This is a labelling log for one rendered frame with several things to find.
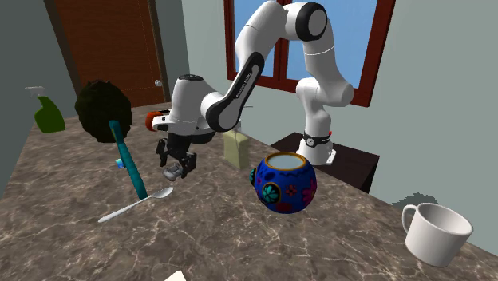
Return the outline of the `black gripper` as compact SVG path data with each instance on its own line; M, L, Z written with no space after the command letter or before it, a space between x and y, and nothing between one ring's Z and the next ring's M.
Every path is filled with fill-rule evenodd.
M181 136L176 133L169 133L167 139L162 138L158 141L156 154L160 158L160 167L167 164L168 154L170 156L184 156L184 158L163 170L163 176L167 180L183 179L196 168L197 155L188 152L191 142L191 136Z

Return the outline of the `orange-red round object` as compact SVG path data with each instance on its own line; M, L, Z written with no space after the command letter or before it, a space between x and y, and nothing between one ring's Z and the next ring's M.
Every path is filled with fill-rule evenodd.
M146 118L145 118L145 126L149 131L155 132L155 129L153 128L152 121L154 117L162 116L162 113L160 111L152 111L148 112Z

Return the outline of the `teal long brush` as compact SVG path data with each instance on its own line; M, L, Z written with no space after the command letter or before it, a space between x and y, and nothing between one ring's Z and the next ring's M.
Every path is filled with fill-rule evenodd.
M114 140L117 144L118 151L121 156L121 162L124 168L127 169L128 175L135 188L136 194L142 200L148 196L148 193L144 186L144 182L140 177L140 173L138 172L136 165L132 159L132 156L128 150L128 147L125 143L125 138L121 131L120 123L119 121L109 121L109 127L113 134Z

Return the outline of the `beige carton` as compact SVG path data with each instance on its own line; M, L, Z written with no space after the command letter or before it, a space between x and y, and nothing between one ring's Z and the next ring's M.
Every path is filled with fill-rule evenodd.
M224 158L238 169L249 166L249 138L237 131L223 134Z

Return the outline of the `silver spoon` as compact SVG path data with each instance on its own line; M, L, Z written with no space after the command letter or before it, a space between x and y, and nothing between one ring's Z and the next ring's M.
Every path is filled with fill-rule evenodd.
M129 209L135 207L136 205L138 204L141 204L143 202L145 202L146 200L149 200L151 198L154 198L154 199L162 199L162 198L165 198L167 196L169 196L173 191L173 187L168 187L168 188L163 188L157 192L154 192L153 194L151 194L150 196L147 196L146 198L142 199L142 200L139 200L133 204L130 204L126 207L123 207L119 210L116 210L115 212L112 212L112 213L109 213L108 215L105 215L103 217L101 217L99 220L98 220L98 223L103 223L105 221L108 221L116 216L119 216L121 215L122 213L128 211Z

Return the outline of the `black bushy round object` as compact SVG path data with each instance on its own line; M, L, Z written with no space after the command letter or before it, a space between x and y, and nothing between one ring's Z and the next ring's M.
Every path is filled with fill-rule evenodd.
M131 102L110 81L89 81L74 107L83 129L98 142L115 142L109 121L118 121L123 137L127 137L132 125Z

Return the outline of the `blue flower-painted round pot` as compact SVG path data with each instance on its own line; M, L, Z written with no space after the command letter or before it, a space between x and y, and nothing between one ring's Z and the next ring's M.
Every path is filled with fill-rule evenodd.
M249 174L258 199L273 212L291 214L305 209L317 191L313 165L295 152L266 156Z

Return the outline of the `brown wooden door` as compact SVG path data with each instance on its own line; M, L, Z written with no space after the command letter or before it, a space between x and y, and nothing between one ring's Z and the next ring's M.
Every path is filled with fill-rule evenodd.
M75 93L111 81L133 107L170 101L156 0L44 0Z

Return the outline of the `green spray bottle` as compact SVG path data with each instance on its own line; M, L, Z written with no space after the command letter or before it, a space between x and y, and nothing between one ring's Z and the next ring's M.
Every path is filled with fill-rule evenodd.
M26 87L31 97L36 96L41 108L34 114L34 120L43 133L56 133L65 130L65 121L59 108L44 94L42 86Z

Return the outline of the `dark robot stand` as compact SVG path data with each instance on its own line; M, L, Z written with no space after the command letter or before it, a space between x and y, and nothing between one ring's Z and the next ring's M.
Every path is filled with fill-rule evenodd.
M281 152L298 152L314 167L365 193L370 192L380 156L340 144L309 147L301 133L292 133L271 145Z

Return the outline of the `red-framed window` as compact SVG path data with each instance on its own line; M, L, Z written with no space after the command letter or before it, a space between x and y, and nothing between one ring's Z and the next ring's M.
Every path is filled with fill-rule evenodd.
M235 39L249 17L268 0L223 0L227 78L233 80L239 66ZM281 5L318 2L330 19L336 47L336 63L354 87L353 105L368 107L372 100L389 25L396 0L270 0ZM280 39L270 51L257 85L294 92L308 76L302 44Z

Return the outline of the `dark green plant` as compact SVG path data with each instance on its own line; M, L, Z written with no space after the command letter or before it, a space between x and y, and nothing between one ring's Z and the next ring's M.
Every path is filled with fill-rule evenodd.
M393 202L392 205L395 208L402 210L408 204L418 205L422 203L438 204L434 196L429 196L426 194L415 192L414 194L407 196L404 199L400 199L399 201Z

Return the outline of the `white mug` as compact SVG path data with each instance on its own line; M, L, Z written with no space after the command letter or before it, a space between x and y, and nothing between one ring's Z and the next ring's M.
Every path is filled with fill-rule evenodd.
M401 219L407 249L434 267L447 267L473 233L466 218L439 204L407 204Z

